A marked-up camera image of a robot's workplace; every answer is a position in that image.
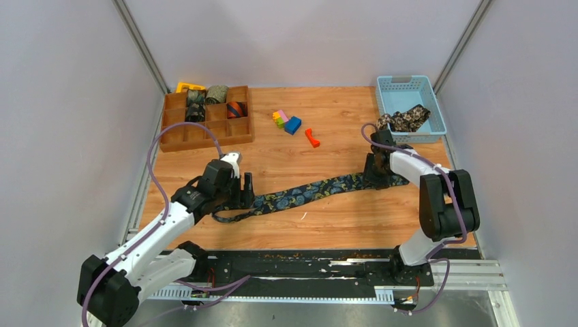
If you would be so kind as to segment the blue patterned necktie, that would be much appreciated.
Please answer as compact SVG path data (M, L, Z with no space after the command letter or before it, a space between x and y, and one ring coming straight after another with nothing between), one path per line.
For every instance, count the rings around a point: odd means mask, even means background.
M332 195L368 189L378 190L382 187L365 180L361 172L334 176L283 191L258 195L248 206L223 204L213 211L212 218L220 223L235 223L254 216L286 211Z

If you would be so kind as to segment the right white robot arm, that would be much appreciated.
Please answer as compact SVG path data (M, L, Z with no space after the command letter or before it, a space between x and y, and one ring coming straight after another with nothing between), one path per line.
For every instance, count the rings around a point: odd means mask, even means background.
M388 274L407 284L423 273L429 260L447 244L466 242L481 218L472 178L466 170L450 170L419 155L407 144L396 144L389 130L364 138L371 144L363 171L366 185L376 189L411 183L419 189L419 229L396 247Z

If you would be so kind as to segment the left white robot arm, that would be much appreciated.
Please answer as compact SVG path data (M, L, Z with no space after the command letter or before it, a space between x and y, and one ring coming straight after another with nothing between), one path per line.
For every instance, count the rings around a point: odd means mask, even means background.
M239 199L241 154L211 160L203 175L179 188L161 213L143 230L103 258L88 257L81 266L77 302L81 322L88 314L106 326L124 326L152 293L183 277L202 281L209 272L203 250L187 242L156 260L176 237L229 200Z

